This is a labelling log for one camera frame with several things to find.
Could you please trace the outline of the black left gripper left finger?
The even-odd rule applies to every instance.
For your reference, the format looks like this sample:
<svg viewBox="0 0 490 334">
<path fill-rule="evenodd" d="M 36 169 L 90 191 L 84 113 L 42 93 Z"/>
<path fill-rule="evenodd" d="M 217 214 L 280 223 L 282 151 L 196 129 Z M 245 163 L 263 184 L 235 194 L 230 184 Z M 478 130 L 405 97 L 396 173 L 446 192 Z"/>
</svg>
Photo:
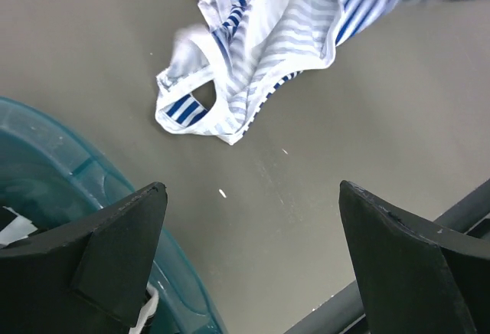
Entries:
<svg viewBox="0 0 490 334">
<path fill-rule="evenodd" d="M 3 333 L 136 327 L 167 206 L 155 182 L 89 216 L 1 249 Z"/>
</svg>

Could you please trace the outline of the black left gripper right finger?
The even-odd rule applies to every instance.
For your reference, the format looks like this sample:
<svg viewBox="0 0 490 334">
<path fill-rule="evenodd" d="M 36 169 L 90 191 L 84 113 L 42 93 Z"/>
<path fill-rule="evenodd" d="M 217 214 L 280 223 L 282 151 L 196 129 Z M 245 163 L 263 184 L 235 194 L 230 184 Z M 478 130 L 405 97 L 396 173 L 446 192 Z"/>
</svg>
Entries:
<svg viewBox="0 0 490 334">
<path fill-rule="evenodd" d="M 487 333 L 489 236 L 398 208 L 353 182 L 339 209 L 372 333 Z"/>
</svg>

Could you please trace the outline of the blue white striped tank top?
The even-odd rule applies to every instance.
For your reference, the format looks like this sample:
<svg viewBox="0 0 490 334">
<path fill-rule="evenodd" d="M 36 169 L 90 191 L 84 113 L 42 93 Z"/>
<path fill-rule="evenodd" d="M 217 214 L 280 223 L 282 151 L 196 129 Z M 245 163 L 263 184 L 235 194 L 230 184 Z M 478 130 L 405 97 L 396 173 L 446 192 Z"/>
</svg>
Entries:
<svg viewBox="0 0 490 334">
<path fill-rule="evenodd" d="M 156 78 L 155 119 L 172 134 L 238 142 L 262 105 L 403 0 L 197 0 L 203 25 L 180 30 Z"/>
</svg>

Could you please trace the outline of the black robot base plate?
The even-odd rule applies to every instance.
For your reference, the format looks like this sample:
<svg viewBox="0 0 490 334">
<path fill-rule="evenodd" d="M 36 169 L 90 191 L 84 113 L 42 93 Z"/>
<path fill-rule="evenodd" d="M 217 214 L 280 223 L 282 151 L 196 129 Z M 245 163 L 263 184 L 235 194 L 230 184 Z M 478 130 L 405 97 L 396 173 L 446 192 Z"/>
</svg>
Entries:
<svg viewBox="0 0 490 334">
<path fill-rule="evenodd" d="M 338 202 L 355 279 L 292 332 L 489 331 L 488 183 L 434 221 L 348 181 Z"/>
</svg>

